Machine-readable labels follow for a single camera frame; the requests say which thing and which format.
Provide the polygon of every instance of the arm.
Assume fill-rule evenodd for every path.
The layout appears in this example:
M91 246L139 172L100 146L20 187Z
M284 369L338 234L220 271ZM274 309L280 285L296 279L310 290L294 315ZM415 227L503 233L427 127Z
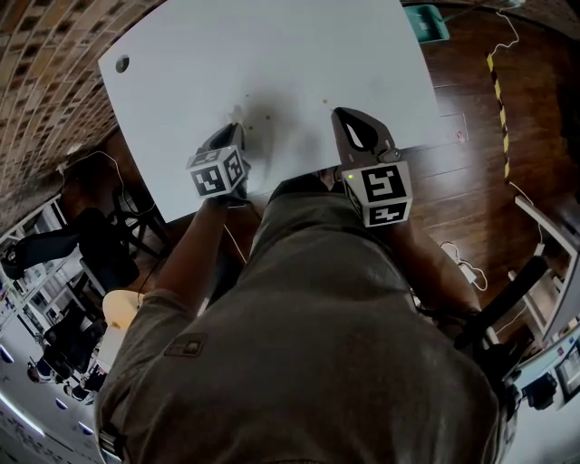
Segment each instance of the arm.
M391 248L415 294L427 309L480 309L473 287L459 266L411 220L383 227L378 237Z
M161 269L157 290L169 290L196 312L214 275L227 207L206 200Z

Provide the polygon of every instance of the white tabletop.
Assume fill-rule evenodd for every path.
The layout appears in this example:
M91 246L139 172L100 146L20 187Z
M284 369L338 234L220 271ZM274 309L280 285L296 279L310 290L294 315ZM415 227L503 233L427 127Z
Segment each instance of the white tabletop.
M117 72L120 57L129 57ZM399 0L169 0L99 61L123 135L167 221L201 202L188 157L246 128L248 190L339 163L331 110L365 111L398 148L438 139L427 66Z

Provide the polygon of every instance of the wooden floor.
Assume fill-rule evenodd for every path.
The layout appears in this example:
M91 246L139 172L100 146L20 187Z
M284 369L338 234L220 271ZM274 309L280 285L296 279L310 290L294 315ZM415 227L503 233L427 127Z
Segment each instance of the wooden floor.
M443 15L455 11L442 9ZM580 53L572 50L573 44L563 35L520 20L513 23L520 42L509 50L499 49L494 56L507 110L511 178L541 204L577 188L576 168L560 137L556 89L574 79L573 57L580 63ZM489 289L480 294L485 304L508 283L508 270L517 271L530 258L538 240L534 222L513 203L517 192L504 184L498 103L485 60L498 41L511 42L513 32L503 18L487 12L467 14L448 27L451 40L421 48L440 114L446 116L443 122L449 143L406 150L404 158L411 167L413 217L436 241L455 242L464 259L486 272ZM128 189L145 208L150 204L149 194L119 136L105 148L119 160ZM116 182L116 172L105 171ZM94 172L86 172L85 178L94 177ZM84 196L79 189L70 191L68 209L78 209ZM91 194L93 203L95 195ZM64 196L67 202L67 190ZM176 240L188 221L185 218L169 225ZM247 256L258 225L255 214L237 211L227 224ZM222 247L236 255L226 234ZM136 285L151 262L146 259L140 266Z

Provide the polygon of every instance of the cable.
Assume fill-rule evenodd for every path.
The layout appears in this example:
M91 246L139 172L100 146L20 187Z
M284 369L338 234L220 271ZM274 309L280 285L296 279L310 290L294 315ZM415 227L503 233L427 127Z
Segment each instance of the cable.
M96 155L97 153L101 153L101 155L105 155L109 160L111 160L113 163L115 163L115 168L117 169L117 175L119 176L119 180L121 181L121 195L123 197L123 200L125 200L125 203L129 207L131 213L133 213L135 216L142 216L142 215L144 215L146 213L149 213L150 211L152 211L156 207L155 202L153 202L153 205L151 206L151 208L147 209L146 211L143 211L142 213L139 213L139 212L135 211L131 207L131 205L129 204L129 201L127 201L127 198L125 197L125 182L123 182L123 178L121 177L121 172L119 171L119 163L117 162L117 160L114 157L112 157L111 155L108 155L104 151L100 151L100 150L94 151L90 155L87 155L87 156L85 156L85 157L83 157L81 159L76 160L74 163L72 163L71 165L67 166L66 168L70 168L71 166L74 166L76 163L79 163L81 161L84 161L87 158L91 157L92 155ZM61 174L63 175L63 186L61 187L61 189L64 189L64 183L65 183L64 173L61 172Z
M141 286L139 287L139 292L137 292L137 307L140 308L141 307L141 303L142 300L140 300L140 296L141 296L141 290L143 289L143 287L145 286L145 284L147 284L147 281L149 280L149 278L151 277L151 274L153 274L153 271L157 268L157 266L159 265L159 263L163 260L163 258L159 258L157 260L157 263L155 263L153 265L153 267L151 268L151 270L149 271L149 273L147 274L147 277L145 277L145 280L143 281L143 283L141 284Z
M529 196L526 195L526 192L524 192L524 190L522 190L520 187L518 187L511 181L509 182L509 185L512 186L514 189L516 189L519 193L521 193L526 198L526 200L529 201L530 205L534 206L534 202L531 199L529 199ZM537 224L537 231L540 233L540 243L543 244L544 235L542 234L542 226L540 226L539 223Z
M247 264L247 261L244 258L244 254L242 253L242 250L239 249L239 246L237 245L236 239L234 238L234 236L232 235L232 233L229 231L229 229L227 228L227 226L225 224L224 224L224 229L226 230L226 232L228 232L229 236L232 238L232 241L234 242L234 245L237 248L237 252L242 257L242 261L244 261L244 264L246 265Z
M527 304L526 304L526 306L524 306L524 309L522 309L519 313L516 314L516 317L514 317L510 322L508 322L506 325L504 325L501 329L496 330L496 335L499 334L502 330L504 330L509 325L512 325L516 321L516 319L518 319L518 317L520 315L522 315L526 310L527 310Z
M476 281L473 281L472 284L480 291L480 292L485 292L488 289L488 278L486 277L485 273L479 269L478 267L474 267L472 266L468 261L466 261L465 259L461 259L461 255L459 254L459 248L457 248L457 245L455 245L453 242L449 242L449 241L445 241L443 243L441 243L440 247L443 248L445 245L450 245L455 249L455 263L457 265L465 265L467 266L469 269L471 269L472 271L478 271L481 274L481 278L483 279L483 282L485 283L484 286L479 286L478 283Z
M509 18L507 16L505 16L504 14L501 14L501 12L504 11L505 9L507 9L507 8L501 8L499 11L496 11L496 15L501 16L502 18L506 18L506 21L509 24L509 26L511 27L511 30L514 31L514 34L516 35L516 40L512 41L509 45L505 45L504 43L498 43L496 45L496 48L493 49L491 56L493 56L496 53L496 51L498 50L499 47L504 47L507 50L509 47L511 47L512 45L517 44L519 42L519 35L517 34L516 28L511 23L511 21L509 21Z

